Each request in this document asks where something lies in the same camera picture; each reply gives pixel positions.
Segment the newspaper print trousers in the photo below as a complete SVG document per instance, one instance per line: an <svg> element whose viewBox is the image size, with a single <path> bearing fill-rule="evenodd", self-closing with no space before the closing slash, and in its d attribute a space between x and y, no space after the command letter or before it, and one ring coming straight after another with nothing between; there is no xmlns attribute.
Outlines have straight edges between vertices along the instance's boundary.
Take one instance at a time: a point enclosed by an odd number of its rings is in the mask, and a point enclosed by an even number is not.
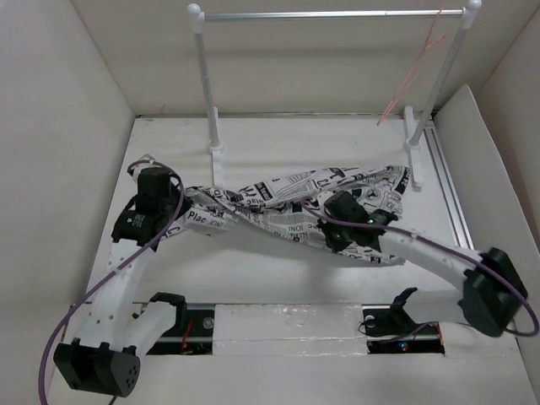
<svg viewBox="0 0 540 405"><path fill-rule="evenodd" d="M404 165L362 170L326 168L259 181L238 191L212 186L186 189L191 207L168 229L166 237L185 230L201 235L222 235L237 224L253 225L271 235L330 251L317 228L317 217L303 209L306 200L313 210L317 198L349 192L368 213L377 208L402 216L402 196L408 188L410 169Z"/></svg>

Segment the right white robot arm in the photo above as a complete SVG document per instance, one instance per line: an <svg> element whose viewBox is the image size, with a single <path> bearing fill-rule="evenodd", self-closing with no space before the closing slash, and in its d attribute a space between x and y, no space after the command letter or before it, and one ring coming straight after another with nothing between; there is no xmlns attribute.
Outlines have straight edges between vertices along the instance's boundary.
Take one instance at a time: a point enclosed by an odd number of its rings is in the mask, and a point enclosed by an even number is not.
<svg viewBox="0 0 540 405"><path fill-rule="evenodd" d="M437 322L451 322L498 338L510 331L510 323L521 309L531 315L531 334L538 333L538 318L527 301L527 290L501 249L481 252L449 247L404 229L394 213L367 212L346 191L322 192L303 206L317 218L333 252L360 247L402 258L451 285L443 291L404 289L380 314L365 313L369 335L407 336Z"/></svg>

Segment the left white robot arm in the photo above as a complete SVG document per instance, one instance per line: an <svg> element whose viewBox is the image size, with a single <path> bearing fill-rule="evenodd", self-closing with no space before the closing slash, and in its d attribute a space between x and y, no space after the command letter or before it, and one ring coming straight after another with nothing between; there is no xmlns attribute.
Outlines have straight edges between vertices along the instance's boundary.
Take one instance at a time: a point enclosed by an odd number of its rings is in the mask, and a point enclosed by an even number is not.
<svg viewBox="0 0 540 405"><path fill-rule="evenodd" d="M58 344L53 354L71 389L112 397L128 397L143 357L165 332L179 334L188 323L186 300L177 294L157 293L141 315L132 315L161 239L191 203L171 168L139 160L128 171L137 177L137 193L113 227L106 275L90 290L92 306L72 342Z"/></svg>

